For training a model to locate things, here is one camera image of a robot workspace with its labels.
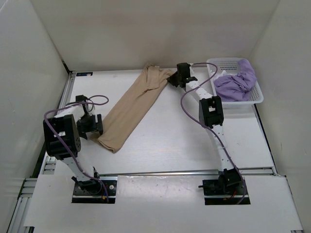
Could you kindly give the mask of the beige t shirt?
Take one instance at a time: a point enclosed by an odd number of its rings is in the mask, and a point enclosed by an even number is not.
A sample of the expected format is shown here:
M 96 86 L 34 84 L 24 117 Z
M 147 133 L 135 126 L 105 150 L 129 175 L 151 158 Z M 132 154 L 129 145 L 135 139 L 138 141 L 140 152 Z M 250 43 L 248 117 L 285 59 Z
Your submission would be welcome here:
M 91 140 L 107 150 L 118 152 L 136 126 L 157 100 L 174 72 L 146 65 L 130 88 L 103 120 L 104 133 L 93 133 Z

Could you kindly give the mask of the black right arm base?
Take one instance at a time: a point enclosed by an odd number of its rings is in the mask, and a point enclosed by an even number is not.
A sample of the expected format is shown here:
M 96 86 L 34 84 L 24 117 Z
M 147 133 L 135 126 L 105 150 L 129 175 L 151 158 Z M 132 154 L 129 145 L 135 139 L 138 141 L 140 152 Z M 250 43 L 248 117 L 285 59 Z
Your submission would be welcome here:
M 205 206 L 251 204 L 246 185 L 239 176 L 205 179 L 198 188 L 203 191 Z

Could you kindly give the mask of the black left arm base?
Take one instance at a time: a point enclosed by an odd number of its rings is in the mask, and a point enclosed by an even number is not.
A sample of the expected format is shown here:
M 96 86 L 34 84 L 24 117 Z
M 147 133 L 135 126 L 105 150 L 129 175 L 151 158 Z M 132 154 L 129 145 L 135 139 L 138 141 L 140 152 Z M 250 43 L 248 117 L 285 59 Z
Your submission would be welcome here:
M 104 177 L 104 187 L 97 181 L 89 183 L 75 182 L 72 203 L 82 204 L 114 204 L 117 192 L 117 177 Z

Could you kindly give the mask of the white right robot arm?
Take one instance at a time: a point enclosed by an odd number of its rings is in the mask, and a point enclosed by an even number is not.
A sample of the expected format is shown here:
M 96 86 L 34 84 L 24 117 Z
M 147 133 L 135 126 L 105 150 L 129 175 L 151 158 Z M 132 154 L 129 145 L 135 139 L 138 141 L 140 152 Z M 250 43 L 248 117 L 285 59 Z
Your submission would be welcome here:
M 207 92 L 196 77 L 189 72 L 182 73 L 176 71 L 168 79 L 168 83 L 174 87 L 184 89 L 184 94 L 180 99 L 180 105 L 183 112 L 194 122 L 198 123 L 208 133 L 213 148 L 216 149 L 216 155 L 220 162 L 218 168 L 218 179 L 207 188 L 220 194 L 229 194 L 233 192 L 238 185 L 245 185 L 244 179 L 233 162 L 224 136 L 224 112 L 221 98 L 213 96 Z M 184 107 L 184 98 L 186 95 L 192 95 L 198 102 L 199 118 L 195 119 Z

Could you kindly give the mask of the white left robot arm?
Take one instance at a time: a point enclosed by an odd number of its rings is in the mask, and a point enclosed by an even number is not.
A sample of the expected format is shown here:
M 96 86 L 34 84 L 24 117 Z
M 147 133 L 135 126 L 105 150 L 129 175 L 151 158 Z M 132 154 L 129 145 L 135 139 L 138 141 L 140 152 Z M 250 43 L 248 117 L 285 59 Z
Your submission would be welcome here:
M 90 133 L 103 134 L 102 115 L 95 114 L 95 107 L 87 103 L 75 103 L 44 114 L 43 129 L 46 151 L 68 166 L 72 179 L 91 194 L 101 191 L 102 182 L 95 167 L 79 156 L 81 139 L 87 140 Z

